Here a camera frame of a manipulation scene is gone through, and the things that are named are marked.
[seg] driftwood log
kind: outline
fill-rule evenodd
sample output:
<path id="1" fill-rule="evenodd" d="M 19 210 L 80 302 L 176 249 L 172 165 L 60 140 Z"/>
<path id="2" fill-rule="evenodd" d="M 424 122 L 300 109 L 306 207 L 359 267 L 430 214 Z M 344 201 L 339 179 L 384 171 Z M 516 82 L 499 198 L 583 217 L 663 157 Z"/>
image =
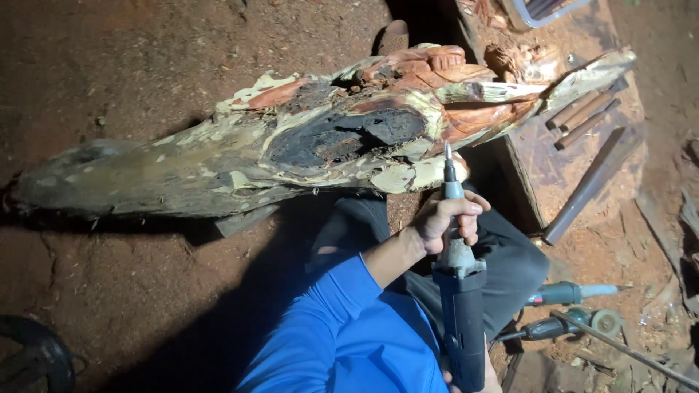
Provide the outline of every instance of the driftwood log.
<path id="1" fill-rule="evenodd" d="M 518 62 L 498 55 L 512 73 Z M 622 49 L 556 82 L 501 83 L 511 79 L 466 64 L 461 48 L 423 44 L 331 76 L 263 75 L 178 134 L 67 150 L 23 173 L 10 197 L 25 210 L 94 219 L 224 217 L 329 189 L 416 192 L 441 181 L 444 141 L 459 148 L 501 136 L 608 85 L 634 59 Z M 456 159 L 463 180 L 468 167 Z"/>

